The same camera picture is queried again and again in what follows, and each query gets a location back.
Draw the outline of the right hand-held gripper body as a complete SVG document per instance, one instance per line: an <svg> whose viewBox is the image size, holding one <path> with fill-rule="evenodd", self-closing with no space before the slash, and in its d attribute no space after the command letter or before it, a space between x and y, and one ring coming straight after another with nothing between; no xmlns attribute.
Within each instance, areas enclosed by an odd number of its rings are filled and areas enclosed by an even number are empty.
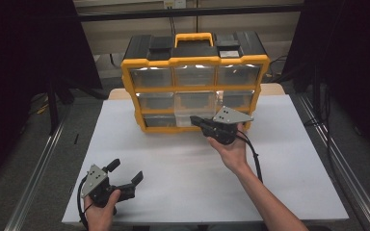
<svg viewBox="0 0 370 231"><path fill-rule="evenodd" d="M235 141L238 125L248 121L253 121L251 115L222 106L212 118L204 118L200 123L200 128L205 137L213 138L220 144L228 145Z"/></svg>

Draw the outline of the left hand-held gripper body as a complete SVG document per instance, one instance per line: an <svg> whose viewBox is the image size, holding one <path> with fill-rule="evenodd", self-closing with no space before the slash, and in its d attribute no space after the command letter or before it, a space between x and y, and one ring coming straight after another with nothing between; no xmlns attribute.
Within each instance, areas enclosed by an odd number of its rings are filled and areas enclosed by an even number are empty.
<svg viewBox="0 0 370 231"><path fill-rule="evenodd" d="M128 184L114 186L109 182L106 167L92 165L87 173L86 181L80 192L80 197L88 196L96 207L105 207L110 195L115 190L120 190L119 202L135 197L136 186L131 182Z"/></svg>

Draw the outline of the clear plastic drawer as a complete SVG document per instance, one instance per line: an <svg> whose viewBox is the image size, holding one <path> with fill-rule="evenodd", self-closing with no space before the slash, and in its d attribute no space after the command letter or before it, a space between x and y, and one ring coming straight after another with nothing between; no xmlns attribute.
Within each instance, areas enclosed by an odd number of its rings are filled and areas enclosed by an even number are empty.
<svg viewBox="0 0 370 231"><path fill-rule="evenodd" d="M216 114L214 91L179 91L174 94L174 115L177 127L190 127L190 116L211 118Z"/></svg>

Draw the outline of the yellow black organizer cabinet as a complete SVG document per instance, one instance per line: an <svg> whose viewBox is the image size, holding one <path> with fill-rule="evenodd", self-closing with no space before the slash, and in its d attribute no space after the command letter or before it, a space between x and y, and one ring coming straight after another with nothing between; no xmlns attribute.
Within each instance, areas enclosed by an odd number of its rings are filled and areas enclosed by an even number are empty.
<svg viewBox="0 0 370 231"><path fill-rule="evenodd" d="M270 65L270 58L257 33L235 32L227 35L214 33L185 33L167 37L139 35L131 38L120 64L122 81L134 105L134 117L146 133L174 133L195 131L190 127L147 127L142 119L143 110L136 97L130 70L139 67L175 67L187 64L258 64L261 66L254 84L254 97L247 115L255 109L261 92L262 77Z"/></svg>

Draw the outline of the person's right hand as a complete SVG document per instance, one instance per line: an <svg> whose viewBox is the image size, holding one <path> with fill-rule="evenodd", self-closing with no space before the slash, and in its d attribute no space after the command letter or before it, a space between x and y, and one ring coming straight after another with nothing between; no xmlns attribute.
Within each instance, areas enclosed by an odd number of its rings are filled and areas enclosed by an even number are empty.
<svg viewBox="0 0 370 231"><path fill-rule="evenodd" d="M211 137L208 137L207 140L219 153L225 166L234 174L239 175L251 170L247 161L246 143L244 141L236 139L232 144L224 145Z"/></svg>

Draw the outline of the person's left hand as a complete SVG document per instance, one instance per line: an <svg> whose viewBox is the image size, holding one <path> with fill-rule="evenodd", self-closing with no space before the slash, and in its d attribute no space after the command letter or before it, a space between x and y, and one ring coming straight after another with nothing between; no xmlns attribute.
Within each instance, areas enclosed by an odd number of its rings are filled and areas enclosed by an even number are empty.
<svg viewBox="0 0 370 231"><path fill-rule="evenodd" d="M120 197L120 190L113 191L105 207L96 207L93 201L86 196L84 208L88 221L89 231L111 231L114 209Z"/></svg>

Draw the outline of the rows of clear drawers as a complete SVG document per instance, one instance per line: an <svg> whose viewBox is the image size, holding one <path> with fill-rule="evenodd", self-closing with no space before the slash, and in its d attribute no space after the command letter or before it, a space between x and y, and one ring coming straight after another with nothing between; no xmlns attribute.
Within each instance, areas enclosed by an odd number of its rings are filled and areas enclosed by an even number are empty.
<svg viewBox="0 0 370 231"><path fill-rule="evenodd" d="M147 127L177 127L174 94L179 91L214 91L216 113L222 106L249 111L258 64L187 64L175 67L139 67L130 70L136 97Z"/></svg>

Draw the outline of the light wooden board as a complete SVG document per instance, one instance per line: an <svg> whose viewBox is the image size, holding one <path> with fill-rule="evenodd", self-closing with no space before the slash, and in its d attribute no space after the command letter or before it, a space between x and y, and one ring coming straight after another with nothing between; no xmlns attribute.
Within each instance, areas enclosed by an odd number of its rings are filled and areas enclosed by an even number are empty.
<svg viewBox="0 0 370 231"><path fill-rule="evenodd" d="M261 85L262 95L284 95L285 91L281 84L266 83ZM109 100L128 100L130 94L125 89L113 89L109 94Z"/></svg>

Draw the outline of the black metal stand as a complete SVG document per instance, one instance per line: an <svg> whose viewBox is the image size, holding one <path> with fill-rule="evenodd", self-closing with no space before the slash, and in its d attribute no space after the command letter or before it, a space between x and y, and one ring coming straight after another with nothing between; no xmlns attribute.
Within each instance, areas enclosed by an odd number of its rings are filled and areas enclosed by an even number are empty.
<svg viewBox="0 0 370 231"><path fill-rule="evenodd" d="M50 113L50 135L53 135L59 124L59 116L58 116L58 109L57 109L56 92L55 92L53 82L51 79L47 80L46 89L47 89L48 106L49 106L49 113Z"/></svg>

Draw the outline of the black horizontal bar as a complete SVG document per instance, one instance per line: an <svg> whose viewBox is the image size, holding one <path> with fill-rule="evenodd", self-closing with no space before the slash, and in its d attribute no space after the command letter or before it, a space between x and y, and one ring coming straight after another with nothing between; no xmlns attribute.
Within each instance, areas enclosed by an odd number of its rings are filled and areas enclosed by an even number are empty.
<svg viewBox="0 0 370 231"><path fill-rule="evenodd" d="M301 12L303 9L304 4L259 5L259 6L222 7L222 8L149 10L149 11L121 12L121 13L78 13L76 19L80 22L91 22L107 20L149 19L162 17L171 18L171 17L245 14L245 13L291 13L291 12Z"/></svg>

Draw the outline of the black curtain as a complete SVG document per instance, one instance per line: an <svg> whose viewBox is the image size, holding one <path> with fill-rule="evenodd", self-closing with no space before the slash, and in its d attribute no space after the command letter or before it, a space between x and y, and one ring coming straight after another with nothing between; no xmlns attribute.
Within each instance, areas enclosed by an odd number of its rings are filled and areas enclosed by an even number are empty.
<svg viewBox="0 0 370 231"><path fill-rule="evenodd" d="M0 0L0 166L32 97L102 87L73 0Z"/></svg>
<svg viewBox="0 0 370 231"><path fill-rule="evenodd" d="M304 0L282 78L316 77L370 141L370 0Z"/></svg>

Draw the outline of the aluminium floor rail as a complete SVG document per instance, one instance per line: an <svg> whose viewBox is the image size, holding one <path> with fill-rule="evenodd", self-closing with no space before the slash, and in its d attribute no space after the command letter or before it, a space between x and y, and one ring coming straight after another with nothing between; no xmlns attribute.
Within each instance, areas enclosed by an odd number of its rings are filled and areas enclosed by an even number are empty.
<svg viewBox="0 0 370 231"><path fill-rule="evenodd" d="M351 192L362 215L366 218L370 226L370 195L357 179L354 171L345 159L342 151L337 146L335 140L330 135L328 125L316 117L310 99L307 96L300 95L300 102L309 117L311 126L317 131L321 141L326 146L328 158L332 171L338 171L345 182L346 187Z"/></svg>
<svg viewBox="0 0 370 231"><path fill-rule="evenodd" d="M4 231L21 231L27 214L32 206L35 196L38 191L39 184L42 180L47 166L50 162L52 154L57 146L57 143L63 133L66 119L71 111L70 106L66 106L60 115L58 124L55 126L52 134L49 136L43 151L40 154L39 161L33 170L33 173L23 191L20 199L18 200L12 215L4 229Z"/></svg>

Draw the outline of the white wall socket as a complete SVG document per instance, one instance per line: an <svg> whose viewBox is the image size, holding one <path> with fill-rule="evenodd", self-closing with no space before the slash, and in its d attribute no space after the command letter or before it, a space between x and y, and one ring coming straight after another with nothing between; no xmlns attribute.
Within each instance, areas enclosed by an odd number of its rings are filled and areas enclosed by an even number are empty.
<svg viewBox="0 0 370 231"><path fill-rule="evenodd" d="M165 9L185 9L186 0L164 0L163 1Z"/></svg>

